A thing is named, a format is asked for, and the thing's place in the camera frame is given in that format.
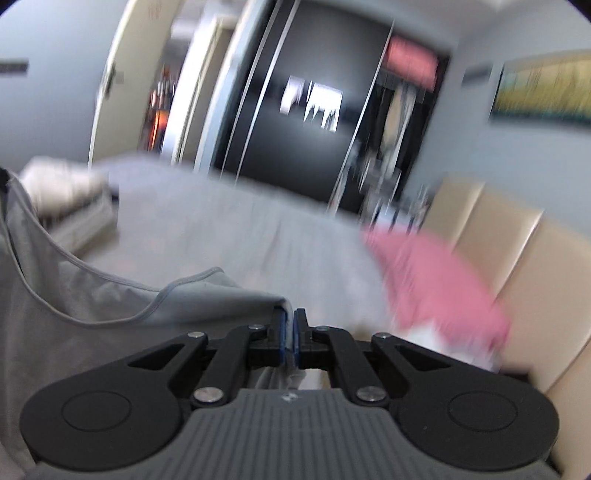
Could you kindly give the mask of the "grey long-sleeve shirt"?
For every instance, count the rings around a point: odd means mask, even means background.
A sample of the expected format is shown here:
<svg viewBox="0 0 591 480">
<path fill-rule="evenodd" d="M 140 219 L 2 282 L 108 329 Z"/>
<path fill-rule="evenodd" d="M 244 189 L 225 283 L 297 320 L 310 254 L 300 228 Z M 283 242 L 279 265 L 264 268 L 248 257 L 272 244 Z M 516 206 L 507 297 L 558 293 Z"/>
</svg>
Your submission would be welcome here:
<svg viewBox="0 0 591 480">
<path fill-rule="evenodd" d="M 22 184 L 1 172 L 1 476 L 32 468 L 19 431 L 25 402 L 41 388 L 183 332 L 260 323 L 280 295 L 242 288 L 218 267 L 161 289 L 109 275 L 59 247 Z"/>
</svg>

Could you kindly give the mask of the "folded clothes stack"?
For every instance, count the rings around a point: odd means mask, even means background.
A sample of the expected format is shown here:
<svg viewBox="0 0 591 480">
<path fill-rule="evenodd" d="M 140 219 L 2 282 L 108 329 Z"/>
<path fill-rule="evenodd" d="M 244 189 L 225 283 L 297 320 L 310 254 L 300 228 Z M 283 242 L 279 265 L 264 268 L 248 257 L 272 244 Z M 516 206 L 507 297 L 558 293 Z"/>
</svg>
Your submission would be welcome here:
<svg viewBox="0 0 591 480">
<path fill-rule="evenodd" d="M 116 230 L 118 191 L 102 172 L 36 156 L 19 180 L 41 225 L 62 249 L 79 254 Z"/>
</svg>

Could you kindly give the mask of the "hanging clothes in closet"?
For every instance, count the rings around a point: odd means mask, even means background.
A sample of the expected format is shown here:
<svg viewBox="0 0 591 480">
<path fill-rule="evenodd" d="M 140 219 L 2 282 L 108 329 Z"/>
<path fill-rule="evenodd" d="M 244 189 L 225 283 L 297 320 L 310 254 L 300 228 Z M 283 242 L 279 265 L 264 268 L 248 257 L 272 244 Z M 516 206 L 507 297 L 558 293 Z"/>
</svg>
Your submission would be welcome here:
<svg viewBox="0 0 591 480">
<path fill-rule="evenodd" d="M 382 75 L 363 117 L 359 187 L 398 199 L 417 160 L 437 94 L 397 76 Z"/>
</svg>

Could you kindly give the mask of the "white towel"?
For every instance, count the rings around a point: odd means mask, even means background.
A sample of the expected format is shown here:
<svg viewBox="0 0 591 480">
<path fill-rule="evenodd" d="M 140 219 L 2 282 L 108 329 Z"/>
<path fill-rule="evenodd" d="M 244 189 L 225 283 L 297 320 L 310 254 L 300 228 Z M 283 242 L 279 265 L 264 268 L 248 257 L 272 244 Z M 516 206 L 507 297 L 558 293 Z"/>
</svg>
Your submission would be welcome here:
<svg viewBox="0 0 591 480">
<path fill-rule="evenodd" d="M 433 322 L 414 326 L 401 337 L 423 348 L 491 372 L 499 371 L 497 351 L 474 338 L 448 339 Z"/>
</svg>

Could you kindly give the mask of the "pink pillow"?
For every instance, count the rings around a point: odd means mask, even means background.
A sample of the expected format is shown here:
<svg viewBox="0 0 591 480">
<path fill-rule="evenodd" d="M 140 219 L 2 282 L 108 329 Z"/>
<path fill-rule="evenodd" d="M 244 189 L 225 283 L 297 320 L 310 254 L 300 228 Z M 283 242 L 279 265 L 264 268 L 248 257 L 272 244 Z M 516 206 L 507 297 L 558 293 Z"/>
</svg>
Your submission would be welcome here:
<svg viewBox="0 0 591 480">
<path fill-rule="evenodd" d="M 439 237 L 370 229 L 363 241 L 384 275 L 394 324 L 431 326 L 449 344 L 505 346 L 510 320 L 475 270 Z"/>
</svg>

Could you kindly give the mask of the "grey pink-dotted bedspread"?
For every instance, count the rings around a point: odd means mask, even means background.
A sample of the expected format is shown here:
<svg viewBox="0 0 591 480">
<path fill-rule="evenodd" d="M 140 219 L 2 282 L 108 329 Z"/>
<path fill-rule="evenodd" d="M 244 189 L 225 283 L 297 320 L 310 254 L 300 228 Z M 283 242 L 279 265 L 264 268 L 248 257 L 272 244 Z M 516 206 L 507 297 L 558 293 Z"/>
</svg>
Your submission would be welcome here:
<svg viewBox="0 0 591 480">
<path fill-rule="evenodd" d="M 139 153 L 96 170 L 118 191 L 119 210 L 115 235 L 84 255 L 95 268 L 161 288 L 218 267 L 303 308 L 311 324 L 358 338 L 394 330 L 382 271 L 355 216 Z"/>
</svg>

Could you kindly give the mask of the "beige padded headboard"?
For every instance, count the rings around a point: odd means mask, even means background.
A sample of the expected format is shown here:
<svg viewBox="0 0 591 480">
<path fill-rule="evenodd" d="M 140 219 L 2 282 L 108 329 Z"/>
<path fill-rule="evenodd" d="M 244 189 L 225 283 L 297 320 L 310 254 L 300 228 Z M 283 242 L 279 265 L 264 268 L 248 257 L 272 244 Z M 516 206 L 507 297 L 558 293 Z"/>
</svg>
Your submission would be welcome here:
<svg viewBox="0 0 591 480">
<path fill-rule="evenodd" d="M 511 321 L 502 368 L 528 375 L 560 418 L 551 457 L 590 476 L 590 241 L 481 181 L 446 178 L 422 224 L 477 271 Z"/>
</svg>

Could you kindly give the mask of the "black sliding wardrobe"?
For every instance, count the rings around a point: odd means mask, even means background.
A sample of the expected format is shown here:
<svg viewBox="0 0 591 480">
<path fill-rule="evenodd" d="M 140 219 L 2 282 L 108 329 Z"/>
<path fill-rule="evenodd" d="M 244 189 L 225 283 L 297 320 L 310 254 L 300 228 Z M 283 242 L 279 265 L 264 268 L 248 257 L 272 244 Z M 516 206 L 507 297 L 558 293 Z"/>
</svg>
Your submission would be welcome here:
<svg viewBox="0 0 591 480">
<path fill-rule="evenodd" d="M 360 213 L 363 156 L 394 95 L 408 93 L 402 169 L 418 155 L 450 60 L 388 20 L 321 1 L 270 1 L 246 50 L 212 165 Z"/>
</svg>

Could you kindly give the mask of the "white room door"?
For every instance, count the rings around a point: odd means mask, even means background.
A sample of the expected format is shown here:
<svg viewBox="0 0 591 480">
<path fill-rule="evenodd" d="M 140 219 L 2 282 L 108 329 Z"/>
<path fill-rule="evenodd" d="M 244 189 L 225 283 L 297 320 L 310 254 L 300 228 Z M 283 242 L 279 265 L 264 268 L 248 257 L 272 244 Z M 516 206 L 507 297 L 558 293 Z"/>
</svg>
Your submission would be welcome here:
<svg viewBox="0 0 591 480">
<path fill-rule="evenodd" d="M 88 163 L 137 149 L 156 68 L 180 0 L 126 3 L 99 85 Z"/>
</svg>

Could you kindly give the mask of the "framed wall painting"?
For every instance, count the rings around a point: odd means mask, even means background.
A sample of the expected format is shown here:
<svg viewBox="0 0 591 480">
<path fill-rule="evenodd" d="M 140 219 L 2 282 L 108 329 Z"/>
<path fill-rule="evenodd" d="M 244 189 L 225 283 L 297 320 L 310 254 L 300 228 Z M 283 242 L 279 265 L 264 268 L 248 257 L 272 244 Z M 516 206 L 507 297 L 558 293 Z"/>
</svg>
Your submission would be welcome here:
<svg viewBox="0 0 591 480">
<path fill-rule="evenodd" d="M 495 118 L 590 124 L 590 51 L 562 51 L 504 64 Z"/>
</svg>

